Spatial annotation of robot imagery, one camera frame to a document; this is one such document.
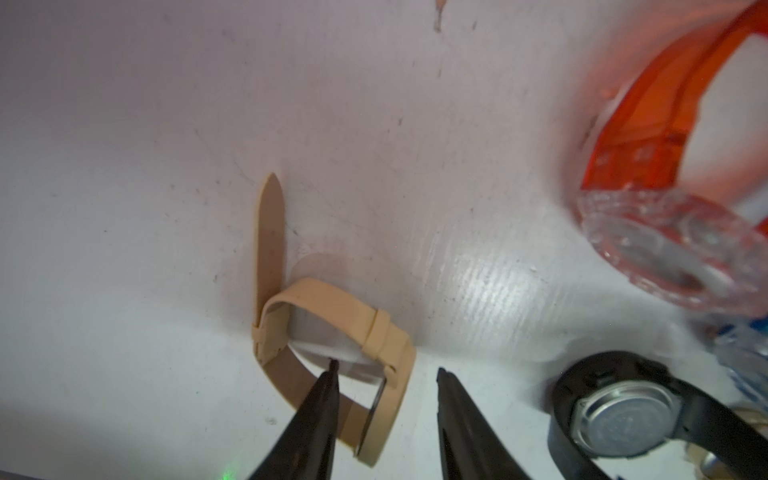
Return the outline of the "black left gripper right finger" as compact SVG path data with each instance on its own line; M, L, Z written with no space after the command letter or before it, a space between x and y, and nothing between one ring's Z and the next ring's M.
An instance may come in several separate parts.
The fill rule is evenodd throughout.
M504 447L458 377L439 368L438 436L444 479L524 479L528 474Z

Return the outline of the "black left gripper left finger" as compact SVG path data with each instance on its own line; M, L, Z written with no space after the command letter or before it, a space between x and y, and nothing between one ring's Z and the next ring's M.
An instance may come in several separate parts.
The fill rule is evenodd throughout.
M250 480L326 480L332 475L340 392L339 362L331 360Z

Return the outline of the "beige strap watch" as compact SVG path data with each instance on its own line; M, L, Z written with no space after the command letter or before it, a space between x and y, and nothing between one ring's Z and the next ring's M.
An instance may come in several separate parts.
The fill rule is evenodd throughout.
M342 395L336 437L375 466L395 425L417 352L410 335L384 309L325 281L285 281L285 198L276 174L264 179L254 228L253 351L275 389L294 408L316 377L308 368L336 358L342 374L378 389L370 404Z

